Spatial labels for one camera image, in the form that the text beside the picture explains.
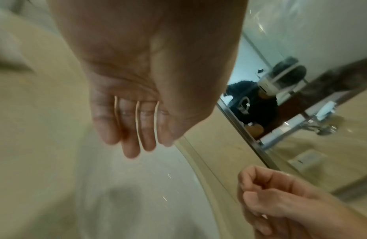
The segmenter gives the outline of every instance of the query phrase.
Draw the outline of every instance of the sink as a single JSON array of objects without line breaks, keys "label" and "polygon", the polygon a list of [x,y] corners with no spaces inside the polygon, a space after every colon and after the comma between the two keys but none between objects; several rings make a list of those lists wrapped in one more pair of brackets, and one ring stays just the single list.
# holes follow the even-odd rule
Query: sink
[{"label": "sink", "polygon": [[84,239],[219,239],[206,195],[175,147],[157,146],[136,160],[83,138],[76,208]]}]

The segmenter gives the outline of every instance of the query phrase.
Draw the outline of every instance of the white sink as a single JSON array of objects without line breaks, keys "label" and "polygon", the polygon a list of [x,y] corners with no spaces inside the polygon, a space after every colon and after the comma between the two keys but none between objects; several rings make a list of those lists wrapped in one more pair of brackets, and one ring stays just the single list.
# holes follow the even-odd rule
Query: white sink
[{"label": "white sink", "polygon": [[219,239],[206,195],[175,147],[136,160],[91,130],[78,167],[77,212],[84,239]]}]

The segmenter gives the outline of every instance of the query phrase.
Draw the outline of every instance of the black hair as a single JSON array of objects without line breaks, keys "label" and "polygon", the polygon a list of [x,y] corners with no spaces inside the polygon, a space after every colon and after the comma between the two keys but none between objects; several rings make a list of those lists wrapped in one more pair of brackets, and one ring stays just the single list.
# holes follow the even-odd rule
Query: black hair
[{"label": "black hair", "polygon": [[[283,61],[276,64],[270,72],[270,76],[272,78],[278,76],[287,68],[297,64],[299,60],[294,57],[288,57]],[[302,66],[298,65],[295,69],[284,75],[277,83],[282,87],[286,88],[292,85],[299,83],[307,74],[307,69]]]}]

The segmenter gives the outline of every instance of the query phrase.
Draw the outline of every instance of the bathroom mirror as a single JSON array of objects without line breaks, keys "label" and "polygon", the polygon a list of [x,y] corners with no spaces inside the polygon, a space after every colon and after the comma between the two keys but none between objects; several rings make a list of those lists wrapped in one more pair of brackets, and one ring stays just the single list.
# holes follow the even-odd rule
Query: bathroom mirror
[{"label": "bathroom mirror", "polygon": [[367,1],[250,0],[219,101],[265,164],[340,196],[367,185],[366,29]]}]

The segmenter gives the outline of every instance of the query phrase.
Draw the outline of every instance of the beige countertop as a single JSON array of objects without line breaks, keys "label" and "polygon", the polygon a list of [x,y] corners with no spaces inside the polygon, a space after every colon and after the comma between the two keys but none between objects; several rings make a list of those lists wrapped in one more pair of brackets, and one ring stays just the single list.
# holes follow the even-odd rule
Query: beige countertop
[{"label": "beige countertop", "polygon": [[[10,233],[25,238],[21,233],[45,208],[73,200],[78,143],[91,124],[88,92],[79,63],[60,36],[10,13],[0,12],[0,28],[21,39],[34,70],[0,70],[0,239]],[[197,174],[222,237],[251,236],[236,185],[243,167],[263,165],[253,150],[217,108],[176,146]],[[62,238],[77,238],[76,228]]]}]

